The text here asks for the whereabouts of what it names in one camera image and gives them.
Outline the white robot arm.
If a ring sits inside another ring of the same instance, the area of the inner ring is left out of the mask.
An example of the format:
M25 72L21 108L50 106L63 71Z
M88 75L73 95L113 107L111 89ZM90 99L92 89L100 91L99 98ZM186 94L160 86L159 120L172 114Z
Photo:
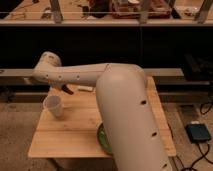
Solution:
M173 171L147 95L147 78L135 64L64 66L52 52L41 55L33 77L59 89L92 86L118 171Z

